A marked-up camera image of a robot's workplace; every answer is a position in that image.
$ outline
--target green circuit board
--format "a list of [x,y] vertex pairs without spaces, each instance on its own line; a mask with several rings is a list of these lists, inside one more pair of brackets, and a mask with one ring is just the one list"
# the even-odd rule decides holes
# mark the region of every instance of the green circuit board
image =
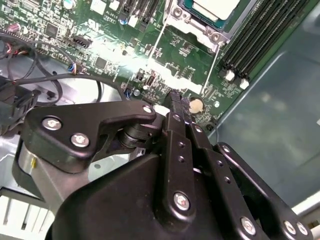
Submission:
[[[252,11],[242,21],[243,26],[250,21],[253,14],[264,0],[256,0]],[[242,11],[252,1],[241,0],[226,29],[231,29]],[[297,14],[294,21],[283,31],[281,37],[273,44],[265,58],[254,69],[251,79],[267,63],[275,51],[294,31],[306,14],[318,2],[309,0],[303,10]],[[77,0],[72,10],[63,7],[62,0],[2,0],[0,3],[0,27],[19,23],[22,26],[18,33],[29,40],[41,40],[61,48],[71,55],[84,71],[92,75],[107,76],[121,85],[125,91],[128,85],[132,92],[138,90],[139,95],[129,95],[131,99],[143,99],[161,104],[166,94],[171,90],[161,77],[161,72],[154,75],[154,80],[148,88],[146,81],[153,73],[145,68],[148,58],[163,28],[165,0],[160,0],[150,23],[144,31],[128,24],[121,24],[121,14],[124,1],[120,1],[117,10],[110,8],[110,0]],[[82,36],[91,41],[88,48],[79,47],[71,42],[73,36]],[[39,46],[43,54],[49,55],[63,63],[68,60],[54,49],[45,45]],[[222,47],[217,62],[219,62],[228,45]],[[214,60],[214,54],[200,44],[192,34],[184,34],[178,29],[167,26],[157,44],[152,59],[169,69],[172,76],[185,78],[197,85],[203,85]],[[198,97],[203,100],[203,112],[197,114],[196,121],[206,126],[213,120],[218,120],[237,100],[243,90],[239,82],[228,82],[219,75],[220,65],[214,68],[209,84],[203,94],[197,94],[189,89],[181,89],[188,98]],[[140,79],[137,74],[143,73]]]

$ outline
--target expansion slot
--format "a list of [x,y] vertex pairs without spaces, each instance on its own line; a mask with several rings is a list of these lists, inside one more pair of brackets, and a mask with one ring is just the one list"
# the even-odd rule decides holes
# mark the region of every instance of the expansion slot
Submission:
[[152,16],[154,15],[157,6],[159,4],[160,0],[152,0],[150,8],[146,11],[144,18],[142,19],[142,23],[145,25],[148,25]]
[[149,2],[150,2],[149,0],[141,0],[139,2],[139,4],[137,5],[136,10],[139,10],[139,15],[140,16],[144,13],[144,11],[145,11],[147,5],[149,4]]

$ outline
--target cable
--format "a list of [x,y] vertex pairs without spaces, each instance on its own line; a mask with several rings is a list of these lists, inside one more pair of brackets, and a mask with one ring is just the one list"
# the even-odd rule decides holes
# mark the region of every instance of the cable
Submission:
[[51,43],[48,43],[48,42],[45,42],[45,41],[28,41],[29,44],[42,44],[42,45],[47,45],[55,50],[57,50],[58,52],[60,52],[62,55],[64,55],[72,64],[75,63],[75,61],[70,57],[69,54],[67,54],[65,51],[61,50],[59,47],[51,44]]
[[[38,69],[39,69],[45,76],[47,76],[47,77],[49,77],[49,76],[54,76],[54,75],[52,75],[50,72],[48,72],[48,71],[44,68],[44,66],[41,64],[40,61],[37,61],[36,66],[38,67]],[[57,98],[56,100],[50,101],[50,102],[41,102],[41,101],[38,101],[38,102],[36,103],[36,105],[37,105],[38,107],[50,107],[50,106],[53,106],[53,105],[55,105],[57,102],[59,102],[60,99],[62,98],[62,96],[63,96],[64,93],[63,93],[63,89],[62,89],[62,86],[61,86],[60,82],[58,82],[58,80],[52,80],[51,83],[54,85],[54,87],[55,87],[55,89],[56,89],[56,91],[57,91],[58,98]]]
[[91,76],[91,75],[74,75],[74,74],[59,74],[59,75],[54,75],[54,76],[45,76],[45,77],[37,77],[37,78],[24,78],[24,79],[17,79],[16,84],[17,85],[24,85],[24,84],[36,84],[36,83],[43,83],[47,81],[52,81],[52,80],[59,80],[59,79],[88,79],[88,80],[94,80],[101,82],[103,84],[106,84],[114,89],[116,89],[123,101],[126,101],[126,96],[120,86],[117,83],[112,82],[112,80],[106,79],[101,76]]
[[213,123],[213,129],[215,130],[215,144],[217,144],[219,141],[219,131],[218,131],[217,125],[214,123]]
[[37,54],[37,50],[35,49],[34,46],[32,46],[31,44],[28,44],[28,42],[26,40],[23,40],[19,37],[16,37],[16,36],[12,36],[12,35],[9,35],[7,33],[3,33],[3,32],[0,32],[0,38],[5,38],[5,39],[11,39],[11,40],[14,40],[14,41],[17,41],[19,43],[22,43],[23,45],[19,45],[18,47],[14,47],[12,48],[11,50],[11,53],[6,53],[5,54],[5,57],[8,56],[8,58],[10,59],[11,56],[13,55],[13,53],[18,50],[19,48],[21,48],[22,46],[27,46],[29,47],[30,49],[32,49],[33,51],[33,62],[31,64],[31,67],[30,69],[28,70],[28,72],[25,74],[24,77],[22,77],[23,79],[24,78],[27,78],[30,76],[30,74],[34,71],[34,69],[36,68],[36,63],[37,63],[37,58],[38,58],[38,54]]
[[96,99],[96,103],[100,103],[101,99],[102,99],[102,86],[101,86],[101,82],[99,81],[95,81],[96,85],[98,86],[98,98]]

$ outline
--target surface-mount component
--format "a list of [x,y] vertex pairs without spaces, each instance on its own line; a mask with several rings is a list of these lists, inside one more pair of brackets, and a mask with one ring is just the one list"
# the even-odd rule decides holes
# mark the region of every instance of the surface-mount component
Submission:
[[51,38],[55,38],[58,34],[58,27],[54,26],[53,24],[49,23],[46,25],[45,32]]
[[104,69],[107,65],[107,61],[101,57],[98,57],[95,61],[95,66],[99,69]]

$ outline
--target ram slot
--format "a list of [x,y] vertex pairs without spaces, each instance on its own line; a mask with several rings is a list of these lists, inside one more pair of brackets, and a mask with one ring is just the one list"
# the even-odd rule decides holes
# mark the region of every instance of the ram slot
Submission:
[[224,60],[227,63],[229,59],[231,59],[231,55],[236,54],[237,51],[240,50],[240,46],[244,44],[243,36],[249,36],[252,33],[252,30],[256,27],[258,21],[266,14],[267,9],[270,7],[269,0],[264,0],[260,2],[260,6],[256,10],[256,12],[252,15],[252,17],[246,22],[243,26],[242,30],[237,34],[235,39],[229,44],[229,48],[224,55]]
[[255,59],[257,54],[259,54],[263,47],[269,42],[269,40],[272,39],[278,28],[286,21],[286,19],[291,15],[294,8],[296,8],[300,2],[301,0],[298,0],[298,2],[292,1],[291,3],[289,3],[289,6],[285,5],[283,8],[281,8],[277,19],[270,23],[265,32],[261,33],[259,38],[257,38],[257,41],[253,43],[253,45],[248,49],[247,54],[243,55],[242,59],[240,59],[234,65],[235,68],[239,69],[240,72],[243,72],[245,70],[245,68]]
[[254,32],[243,40],[244,46],[240,47],[240,51],[237,51],[234,57],[230,60],[234,68],[237,68],[237,65],[244,59],[246,54],[248,54],[250,49],[254,46],[254,44],[261,37],[261,35],[266,31],[266,29],[268,29],[269,25],[273,22],[273,20],[279,14],[282,7],[284,7],[287,2],[288,0],[285,0],[284,2],[278,1],[277,3],[273,4],[269,8],[267,16],[265,16],[263,20],[258,24],[258,26],[254,28]]
[[234,67],[240,70],[244,67],[246,63],[248,63],[254,54],[266,43],[266,39],[268,39],[272,32],[284,22],[285,19],[290,14],[290,9],[292,9],[297,4],[294,1],[290,3],[284,3],[281,7],[278,8],[276,14],[272,17],[272,19],[268,22],[267,26],[259,33],[259,35],[255,38],[253,43],[250,43],[249,48],[242,53],[242,56],[237,60],[234,64]]
[[286,18],[284,22],[282,22],[279,26],[276,27],[270,39],[265,43],[265,45],[258,50],[254,58],[250,60],[242,69],[246,73],[251,73],[252,70],[257,66],[257,64],[261,61],[261,59],[265,56],[265,54],[271,49],[271,47],[275,44],[275,42],[281,37],[283,32],[292,24],[292,22],[296,19],[297,15],[299,15],[304,7],[309,3],[309,0],[300,0],[299,3],[295,7],[295,11],[291,12],[291,14]]

